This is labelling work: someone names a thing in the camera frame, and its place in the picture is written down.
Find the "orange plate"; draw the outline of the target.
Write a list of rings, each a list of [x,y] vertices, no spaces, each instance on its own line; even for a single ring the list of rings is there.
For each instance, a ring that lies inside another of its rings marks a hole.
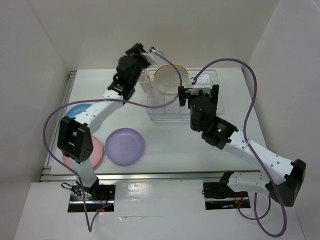
[[[189,84],[189,74],[188,71],[178,65],[175,64],[174,67],[172,67],[170,64],[163,65],[162,67],[158,68],[154,74],[154,82],[157,85],[163,85],[165,87],[178,87],[180,83],[182,82],[183,86],[186,86]]]

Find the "blue plate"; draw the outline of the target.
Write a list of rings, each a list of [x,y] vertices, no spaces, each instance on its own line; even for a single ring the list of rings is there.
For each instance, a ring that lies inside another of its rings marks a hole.
[[[69,118],[73,118],[76,115],[78,115],[78,114],[84,112],[85,110],[87,110],[90,106],[91,106],[91,104],[89,104],[89,103],[78,104],[76,106],[73,106],[70,110],[68,110],[65,115],[67,117],[69,117]]]

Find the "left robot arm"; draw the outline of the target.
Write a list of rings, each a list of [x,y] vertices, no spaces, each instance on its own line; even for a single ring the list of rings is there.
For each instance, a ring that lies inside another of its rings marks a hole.
[[[101,100],[76,116],[65,116],[60,121],[57,147],[70,159],[76,183],[88,200],[95,199],[100,191],[90,160],[94,150],[92,134],[131,99],[143,70],[154,64],[155,59],[153,49],[146,50],[141,43],[136,43],[118,60],[116,73]]]

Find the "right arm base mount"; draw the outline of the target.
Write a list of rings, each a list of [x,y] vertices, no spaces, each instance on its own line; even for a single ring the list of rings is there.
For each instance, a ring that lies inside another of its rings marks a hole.
[[[203,190],[206,210],[229,210],[251,207],[249,194],[246,191],[234,192],[218,182],[204,182]]]

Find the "cream plate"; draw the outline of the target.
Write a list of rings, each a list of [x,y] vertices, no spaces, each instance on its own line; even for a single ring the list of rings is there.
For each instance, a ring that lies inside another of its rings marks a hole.
[[[176,95],[181,83],[185,87],[189,84],[188,71],[180,65],[175,64],[174,66],[166,64],[155,71],[153,83],[160,93]]]

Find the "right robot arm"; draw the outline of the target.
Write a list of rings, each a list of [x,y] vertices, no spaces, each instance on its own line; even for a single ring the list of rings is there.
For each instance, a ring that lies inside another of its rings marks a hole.
[[[219,181],[219,192],[253,192],[270,196],[277,203],[292,207],[305,179],[307,164],[279,156],[245,138],[230,122],[217,116],[219,85],[178,87],[180,106],[190,109],[190,128],[209,145],[260,168],[261,173],[226,171]]]

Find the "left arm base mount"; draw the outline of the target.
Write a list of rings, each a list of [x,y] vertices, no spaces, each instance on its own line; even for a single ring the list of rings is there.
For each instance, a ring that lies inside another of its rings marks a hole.
[[[76,183],[62,182],[61,187],[70,192],[67,212],[83,213],[84,204],[80,186]],[[87,212],[93,213],[100,209],[102,212],[113,212],[115,209],[115,193],[116,185],[111,183],[100,184],[93,194],[85,193]]]

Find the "purple plate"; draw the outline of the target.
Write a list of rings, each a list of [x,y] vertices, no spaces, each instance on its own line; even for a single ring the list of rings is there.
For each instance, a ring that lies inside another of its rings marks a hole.
[[[130,166],[138,161],[145,150],[145,139],[132,128],[113,131],[104,143],[106,157],[118,166]]]

